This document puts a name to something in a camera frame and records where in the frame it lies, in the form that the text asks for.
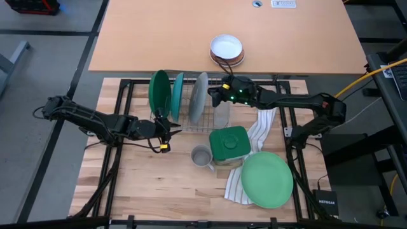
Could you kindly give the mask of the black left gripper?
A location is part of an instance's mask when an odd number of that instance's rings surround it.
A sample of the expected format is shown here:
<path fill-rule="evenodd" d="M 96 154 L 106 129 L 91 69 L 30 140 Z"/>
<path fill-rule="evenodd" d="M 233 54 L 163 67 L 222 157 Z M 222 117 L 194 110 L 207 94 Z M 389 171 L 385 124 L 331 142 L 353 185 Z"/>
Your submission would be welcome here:
<path fill-rule="evenodd" d="M 170 131 L 170 128 L 178 128 L 180 124 L 169 122 L 163 115 L 164 111 L 164 108 L 158 108 L 154 112 L 154 123 L 156 125 L 155 136 L 160 142 L 160 149 L 154 150 L 155 153 L 168 153 L 171 150 L 171 137 L 182 132 L 182 130 Z"/>

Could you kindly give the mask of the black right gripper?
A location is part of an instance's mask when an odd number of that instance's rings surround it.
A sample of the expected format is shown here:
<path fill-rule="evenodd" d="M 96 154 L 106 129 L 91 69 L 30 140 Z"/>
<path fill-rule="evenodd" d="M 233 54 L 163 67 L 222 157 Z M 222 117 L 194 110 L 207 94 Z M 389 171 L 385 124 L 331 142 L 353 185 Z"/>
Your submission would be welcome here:
<path fill-rule="evenodd" d="M 218 107 L 221 102 L 240 103 L 255 106 L 257 99 L 257 84 L 245 76 L 224 76 L 220 87 L 208 88 L 212 96 L 212 106 Z"/>

